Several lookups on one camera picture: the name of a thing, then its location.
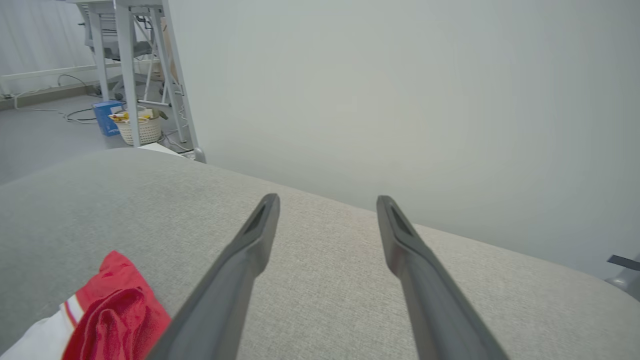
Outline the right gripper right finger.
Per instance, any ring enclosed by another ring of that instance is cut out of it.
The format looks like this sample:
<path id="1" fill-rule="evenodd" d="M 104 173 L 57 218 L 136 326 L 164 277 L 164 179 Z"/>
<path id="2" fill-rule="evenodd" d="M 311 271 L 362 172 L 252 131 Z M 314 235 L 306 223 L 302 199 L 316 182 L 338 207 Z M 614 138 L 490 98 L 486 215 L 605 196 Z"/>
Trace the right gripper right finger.
<path id="1" fill-rule="evenodd" d="M 400 280 L 421 360 L 506 360 L 507 354 L 397 202 L 376 201 L 387 267 Z"/>

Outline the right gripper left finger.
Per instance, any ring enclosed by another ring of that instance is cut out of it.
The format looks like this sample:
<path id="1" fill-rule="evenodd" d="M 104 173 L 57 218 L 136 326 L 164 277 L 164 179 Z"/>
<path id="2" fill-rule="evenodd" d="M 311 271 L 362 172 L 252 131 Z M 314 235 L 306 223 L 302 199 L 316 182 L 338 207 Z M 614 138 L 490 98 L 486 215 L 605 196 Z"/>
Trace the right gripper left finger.
<path id="1" fill-rule="evenodd" d="M 208 269 L 147 355 L 149 360 L 234 360 L 254 282 L 269 263 L 281 199 L 268 193 Z"/>

